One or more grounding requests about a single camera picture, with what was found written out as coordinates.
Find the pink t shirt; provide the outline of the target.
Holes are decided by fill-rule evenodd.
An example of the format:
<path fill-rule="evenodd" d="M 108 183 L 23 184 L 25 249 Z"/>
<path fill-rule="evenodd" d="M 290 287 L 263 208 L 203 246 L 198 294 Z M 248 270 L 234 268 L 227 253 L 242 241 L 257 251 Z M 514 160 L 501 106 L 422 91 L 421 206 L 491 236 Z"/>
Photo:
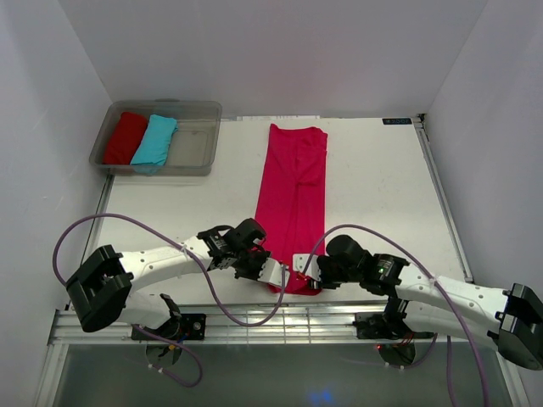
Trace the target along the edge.
<path fill-rule="evenodd" d="M 255 220 L 266 232 L 265 250 L 289 268 L 289 294 L 320 292 L 294 271 L 293 256 L 324 253 L 318 240 L 325 232 L 326 168 L 326 132 L 270 125 Z"/>

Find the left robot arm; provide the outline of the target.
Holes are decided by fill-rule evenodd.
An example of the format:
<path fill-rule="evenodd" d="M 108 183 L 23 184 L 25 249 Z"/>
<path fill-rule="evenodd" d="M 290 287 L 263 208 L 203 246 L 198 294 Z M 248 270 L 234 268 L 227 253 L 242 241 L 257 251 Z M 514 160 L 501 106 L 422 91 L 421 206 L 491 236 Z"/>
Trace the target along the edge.
<path fill-rule="evenodd" d="M 235 278 L 276 287 L 287 281 L 283 268 L 262 242 L 264 229 L 253 219 L 237 227 L 216 226 L 163 247 L 116 252 L 97 248 L 66 282 L 66 291 L 84 332 L 115 322 L 138 325 L 161 338 L 174 337 L 181 311 L 165 293 L 144 288 L 188 274 L 232 268 Z"/>

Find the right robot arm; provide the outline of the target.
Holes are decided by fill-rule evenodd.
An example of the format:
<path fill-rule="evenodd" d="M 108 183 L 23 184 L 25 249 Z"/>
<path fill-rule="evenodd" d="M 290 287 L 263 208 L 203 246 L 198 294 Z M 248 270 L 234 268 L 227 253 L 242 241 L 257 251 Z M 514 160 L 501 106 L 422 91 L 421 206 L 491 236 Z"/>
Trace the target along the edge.
<path fill-rule="evenodd" d="M 333 238 L 316 264 L 319 288 L 356 283 L 387 299 L 382 312 L 355 322 L 359 337 L 472 338 L 515 365 L 542 368 L 542 302 L 525 285 L 500 289 L 429 277 L 407 259 L 371 254 L 347 235 Z"/>

